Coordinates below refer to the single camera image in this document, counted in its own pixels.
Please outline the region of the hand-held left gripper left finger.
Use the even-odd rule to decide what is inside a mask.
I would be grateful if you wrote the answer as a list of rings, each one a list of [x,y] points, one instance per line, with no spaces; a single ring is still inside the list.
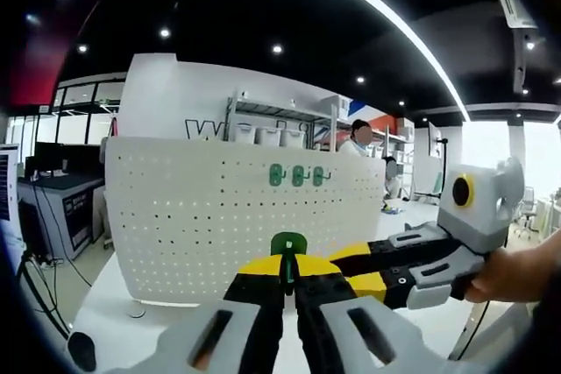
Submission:
[[[285,258],[238,270],[224,297],[167,328],[132,373],[271,373],[283,333]]]

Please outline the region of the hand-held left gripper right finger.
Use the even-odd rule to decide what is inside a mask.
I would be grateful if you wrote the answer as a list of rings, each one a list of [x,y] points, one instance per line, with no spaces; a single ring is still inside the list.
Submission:
[[[298,335],[313,373],[475,373],[426,346],[421,330],[387,307],[379,272],[347,278],[330,261],[292,262]]]

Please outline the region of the person's right hand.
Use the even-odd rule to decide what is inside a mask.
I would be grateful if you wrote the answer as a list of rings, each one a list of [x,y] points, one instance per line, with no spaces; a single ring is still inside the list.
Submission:
[[[538,247],[519,251],[498,249],[471,281],[465,298],[472,303],[537,301],[543,289],[540,261]]]

